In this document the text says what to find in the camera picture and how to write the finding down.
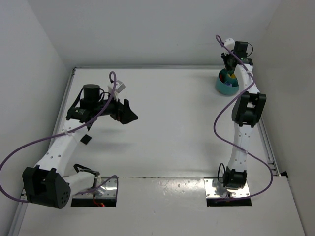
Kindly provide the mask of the yellow lego brick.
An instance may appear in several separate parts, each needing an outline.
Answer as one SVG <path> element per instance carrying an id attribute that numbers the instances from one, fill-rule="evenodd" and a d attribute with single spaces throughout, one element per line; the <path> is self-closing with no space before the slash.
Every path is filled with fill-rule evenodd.
<path id="1" fill-rule="evenodd" d="M 228 73 L 227 76 L 228 76 L 228 80 L 235 81 L 237 79 L 234 73 L 233 74 Z"/>

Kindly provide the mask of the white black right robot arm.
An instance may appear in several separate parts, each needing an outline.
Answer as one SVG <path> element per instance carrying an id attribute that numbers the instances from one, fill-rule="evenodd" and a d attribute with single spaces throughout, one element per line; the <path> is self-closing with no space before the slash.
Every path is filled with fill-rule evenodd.
<path id="1" fill-rule="evenodd" d="M 232 109 L 231 118 L 234 122 L 234 141 L 231 158 L 224 171 L 223 186 L 228 189 L 243 188 L 247 182 L 247 156 L 253 128 L 259 122 L 266 103 L 266 95 L 260 93 L 253 81 L 253 62 L 247 53 L 248 42 L 224 41 L 229 49 L 222 53 L 225 68 L 235 75 L 240 96 Z"/>

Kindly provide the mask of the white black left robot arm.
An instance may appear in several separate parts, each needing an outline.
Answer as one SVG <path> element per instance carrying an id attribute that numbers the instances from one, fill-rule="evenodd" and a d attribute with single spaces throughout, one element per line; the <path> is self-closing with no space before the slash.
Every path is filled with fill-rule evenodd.
<path id="1" fill-rule="evenodd" d="M 83 85 L 75 102 L 68 109 L 60 137 L 56 138 L 34 167 L 27 167 L 23 174 L 26 198 L 30 203 L 64 208 L 76 194 L 94 192 L 101 187 L 98 171 L 75 164 L 74 175 L 64 175 L 66 166 L 79 143 L 87 144 L 87 134 L 96 115 L 110 116 L 121 124 L 138 120 L 129 101 L 118 96 L 125 89 L 121 81 L 108 85 L 108 99 L 99 85 Z"/>

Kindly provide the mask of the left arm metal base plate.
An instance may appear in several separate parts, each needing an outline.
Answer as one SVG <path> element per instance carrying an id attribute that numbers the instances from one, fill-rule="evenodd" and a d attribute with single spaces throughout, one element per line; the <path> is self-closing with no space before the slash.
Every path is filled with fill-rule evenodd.
<path id="1" fill-rule="evenodd" d="M 118 194 L 119 179 L 116 175 L 111 177 L 99 177 L 91 189 L 84 189 L 74 195 L 74 198 L 97 200 L 115 200 Z"/>

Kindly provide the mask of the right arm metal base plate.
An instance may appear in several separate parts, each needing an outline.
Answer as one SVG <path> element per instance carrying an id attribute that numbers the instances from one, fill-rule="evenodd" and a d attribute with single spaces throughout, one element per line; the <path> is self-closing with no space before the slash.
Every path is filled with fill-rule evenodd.
<path id="1" fill-rule="evenodd" d="M 207 199 L 241 198 L 250 196 L 247 182 L 243 188 L 232 189 L 223 187 L 223 184 L 219 183 L 216 178 L 205 178 L 204 187 Z"/>

